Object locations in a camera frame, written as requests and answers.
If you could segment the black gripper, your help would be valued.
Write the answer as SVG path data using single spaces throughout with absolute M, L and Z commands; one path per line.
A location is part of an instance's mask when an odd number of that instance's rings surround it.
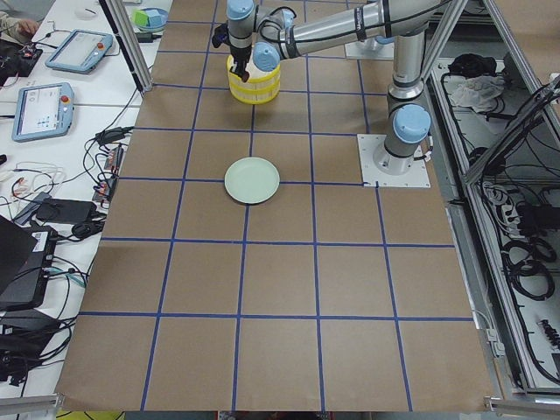
M 230 54 L 234 59 L 234 74 L 241 79 L 245 73 L 249 73 L 247 65 L 249 62 L 252 46 L 250 42 L 239 40 L 230 34 L 228 24 L 220 24 L 213 30 L 211 43 L 214 48 L 222 45 L 229 47 Z

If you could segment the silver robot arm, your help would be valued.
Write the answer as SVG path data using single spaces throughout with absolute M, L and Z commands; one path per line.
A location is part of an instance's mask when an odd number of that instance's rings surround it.
M 281 61 L 296 59 L 353 42 L 394 42 L 393 75 L 388 85 L 386 152 L 410 158 L 427 137 L 431 117 L 418 103 L 427 67 L 425 31 L 444 1 L 373 1 L 314 22 L 297 24 L 285 6 L 269 8 L 253 1 L 227 2 L 227 20 L 213 33 L 214 47 L 228 46 L 230 73 L 246 82 L 248 65 L 271 73 Z

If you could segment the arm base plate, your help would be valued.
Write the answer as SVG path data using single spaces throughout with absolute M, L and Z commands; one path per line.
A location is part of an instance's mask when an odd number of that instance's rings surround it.
M 346 58 L 350 60 L 392 60 L 395 39 L 377 36 L 345 44 Z
M 379 134 L 357 136 L 362 184 L 380 188 L 430 188 L 422 146 L 418 145 L 410 157 L 394 157 L 385 149 L 385 138 Z

